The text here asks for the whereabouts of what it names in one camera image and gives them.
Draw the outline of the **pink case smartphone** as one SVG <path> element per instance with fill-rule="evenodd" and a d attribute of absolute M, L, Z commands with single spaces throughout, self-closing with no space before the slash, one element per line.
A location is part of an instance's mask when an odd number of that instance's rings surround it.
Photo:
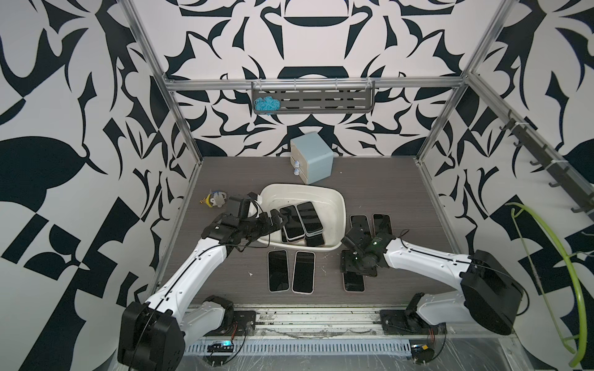
<path fill-rule="evenodd" d="M 362 293 L 365 291 L 364 277 L 354 272 L 343 273 L 343 288 L 346 292 Z"/>

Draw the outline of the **dark smartphone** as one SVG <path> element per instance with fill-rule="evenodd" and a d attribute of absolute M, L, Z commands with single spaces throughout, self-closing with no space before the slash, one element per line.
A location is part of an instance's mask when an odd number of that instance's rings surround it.
<path fill-rule="evenodd" d="M 391 218 L 387 214 L 374 214 L 373 226 L 375 235 L 379 233 L 393 234 Z"/>
<path fill-rule="evenodd" d="M 351 227 L 358 233 L 371 236 L 371 230 L 368 223 L 368 218 L 365 215 L 352 215 L 351 216 Z"/>

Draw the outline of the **grey edge smartphone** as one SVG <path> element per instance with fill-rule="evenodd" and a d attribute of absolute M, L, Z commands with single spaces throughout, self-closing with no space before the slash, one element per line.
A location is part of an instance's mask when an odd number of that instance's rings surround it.
<path fill-rule="evenodd" d="M 268 277 L 270 292 L 286 292 L 289 290 L 289 262 L 286 250 L 269 252 Z"/>

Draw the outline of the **white case smartphone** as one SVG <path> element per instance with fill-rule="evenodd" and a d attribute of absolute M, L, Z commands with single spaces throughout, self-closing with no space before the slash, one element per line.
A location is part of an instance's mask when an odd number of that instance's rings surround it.
<path fill-rule="evenodd" d="M 292 279 L 292 291 L 298 294 L 311 295 L 314 292 L 316 255 L 313 252 L 298 251 Z"/>

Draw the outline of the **white plastic storage tub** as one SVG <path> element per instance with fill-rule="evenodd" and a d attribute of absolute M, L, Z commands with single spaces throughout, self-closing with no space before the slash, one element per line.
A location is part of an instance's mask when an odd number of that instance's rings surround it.
<path fill-rule="evenodd" d="M 343 196 L 337 190 L 313 185 L 276 183 L 267 185 L 259 194 L 261 208 L 268 212 L 281 207 L 312 202 L 323 224 L 324 244 L 320 247 L 308 247 L 305 241 L 282 242 L 280 231 L 258 239 L 269 247 L 289 250 L 308 250 L 328 252 L 340 247 L 347 226 L 347 212 Z"/>

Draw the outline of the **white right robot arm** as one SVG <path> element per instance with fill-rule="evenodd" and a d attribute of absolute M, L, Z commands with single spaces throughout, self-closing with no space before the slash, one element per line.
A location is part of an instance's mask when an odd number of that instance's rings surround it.
<path fill-rule="evenodd" d="M 410 244 L 380 232 L 371 236 L 351 228 L 342 239 L 340 270 L 377 277 L 393 268 L 439 281 L 452 290 L 437 295 L 419 292 L 406 309 L 381 311 L 385 333 L 427 334 L 441 325 L 474 322 L 498 335 L 510 335 L 523 298 L 523 286 L 490 253 L 454 254 Z"/>

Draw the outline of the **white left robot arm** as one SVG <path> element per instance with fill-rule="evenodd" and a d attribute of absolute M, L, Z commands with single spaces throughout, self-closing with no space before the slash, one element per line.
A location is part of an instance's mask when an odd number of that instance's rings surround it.
<path fill-rule="evenodd" d="M 235 249 L 269 237 L 288 222 L 287 216 L 261 208 L 261 197 L 232 196 L 226 210 L 200 235 L 182 266 L 143 303 L 124 311 L 117 360 L 130 370 L 175 370 L 188 345 L 232 323 L 230 301 L 211 296 L 195 310 L 190 304 L 207 278 Z"/>

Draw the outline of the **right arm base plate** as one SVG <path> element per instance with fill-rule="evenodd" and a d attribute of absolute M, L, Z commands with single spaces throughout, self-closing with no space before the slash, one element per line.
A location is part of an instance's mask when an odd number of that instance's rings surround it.
<path fill-rule="evenodd" d="M 447 333 L 446 325 L 430 325 L 416 312 L 380 310 L 380 323 L 385 335 L 438 335 Z"/>

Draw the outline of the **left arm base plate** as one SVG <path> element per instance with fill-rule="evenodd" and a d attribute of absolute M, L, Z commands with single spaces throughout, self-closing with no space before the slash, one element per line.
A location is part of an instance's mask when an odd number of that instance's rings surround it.
<path fill-rule="evenodd" d="M 252 336 L 255 331 L 257 312 L 254 310 L 234 311 L 231 325 L 228 328 L 226 336 L 243 337 Z"/>

